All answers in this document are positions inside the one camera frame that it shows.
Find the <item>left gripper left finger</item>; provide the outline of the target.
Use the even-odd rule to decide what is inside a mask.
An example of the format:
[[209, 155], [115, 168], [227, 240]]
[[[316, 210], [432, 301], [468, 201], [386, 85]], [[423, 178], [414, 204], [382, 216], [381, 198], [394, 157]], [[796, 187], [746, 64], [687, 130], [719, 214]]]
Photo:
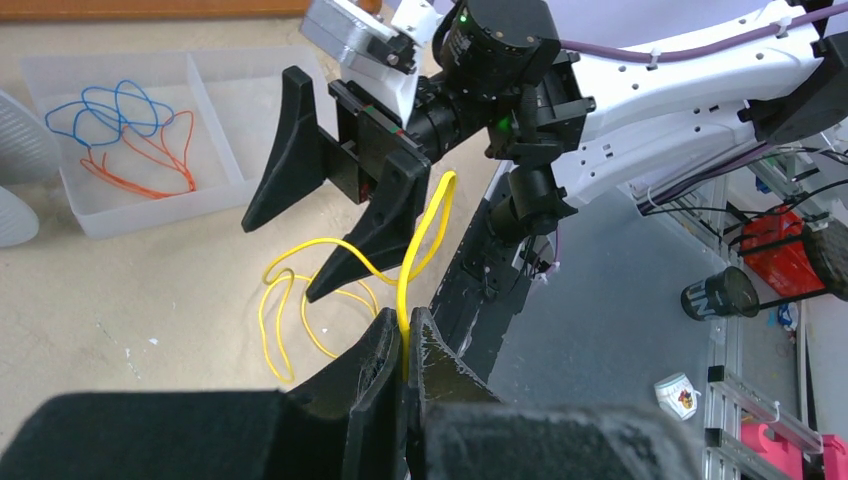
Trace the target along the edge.
[[5, 479], [394, 479], [401, 338], [382, 310], [298, 387], [54, 397], [1, 457]]

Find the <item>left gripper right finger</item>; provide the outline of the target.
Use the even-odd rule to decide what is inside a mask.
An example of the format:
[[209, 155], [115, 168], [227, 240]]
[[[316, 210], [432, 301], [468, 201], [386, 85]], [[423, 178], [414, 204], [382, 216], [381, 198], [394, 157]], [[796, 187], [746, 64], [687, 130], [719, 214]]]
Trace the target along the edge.
[[695, 444], [639, 407], [508, 405], [410, 315], [406, 462], [414, 479], [699, 479]]

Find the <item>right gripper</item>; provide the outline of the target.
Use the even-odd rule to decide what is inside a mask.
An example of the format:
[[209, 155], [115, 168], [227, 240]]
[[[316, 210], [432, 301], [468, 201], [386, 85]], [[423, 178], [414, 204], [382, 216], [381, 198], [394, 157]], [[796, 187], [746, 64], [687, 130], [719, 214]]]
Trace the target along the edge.
[[[312, 78], [300, 67], [282, 72], [275, 138], [255, 194], [241, 221], [253, 232], [298, 203], [328, 179], [353, 202], [370, 200], [343, 238], [382, 273], [399, 266], [421, 215], [431, 160], [396, 115], [354, 82], [334, 80], [337, 133], [322, 133]], [[370, 270], [338, 246], [306, 289], [317, 301], [366, 278]]]

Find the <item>clear plastic divided tray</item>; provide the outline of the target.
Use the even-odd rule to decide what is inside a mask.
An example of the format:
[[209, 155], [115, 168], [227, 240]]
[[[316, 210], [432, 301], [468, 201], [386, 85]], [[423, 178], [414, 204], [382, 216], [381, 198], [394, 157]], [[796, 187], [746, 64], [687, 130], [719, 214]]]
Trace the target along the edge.
[[94, 239], [246, 205], [291, 66], [324, 82], [306, 46], [21, 62], [36, 117], [58, 144], [72, 213]]

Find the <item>white perforated cable spool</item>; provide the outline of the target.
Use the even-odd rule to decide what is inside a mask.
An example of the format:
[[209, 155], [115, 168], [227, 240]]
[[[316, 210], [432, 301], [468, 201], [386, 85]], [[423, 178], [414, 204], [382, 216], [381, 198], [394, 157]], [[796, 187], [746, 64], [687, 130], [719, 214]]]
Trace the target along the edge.
[[1, 246], [32, 240], [40, 223], [33, 209], [9, 188], [42, 181], [58, 172], [60, 151], [42, 122], [19, 101], [1, 93]]

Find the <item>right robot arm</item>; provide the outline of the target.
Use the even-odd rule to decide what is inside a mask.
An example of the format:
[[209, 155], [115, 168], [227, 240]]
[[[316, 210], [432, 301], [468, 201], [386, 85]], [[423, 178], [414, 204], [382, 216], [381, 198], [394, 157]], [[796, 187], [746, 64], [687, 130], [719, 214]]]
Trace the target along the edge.
[[315, 1], [302, 34], [336, 59], [337, 130], [318, 123], [311, 77], [282, 74], [276, 136], [242, 219], [251, 232], [326, 182], [365, 211], [311, 281], [315, 301], [368, 275], [424, 264], [417, 249], [432, 166], [486, 131], [512, 164], [489, 218], [502, 243], [552, 232], [621, 183], [681, 165], [670, 199], [768, 146], [847, 114], [843, 3], [771, 1], [740, 18], [630, 47], [568, 41], [544, 1], [403, 1], [382, 22], [350, 1]]

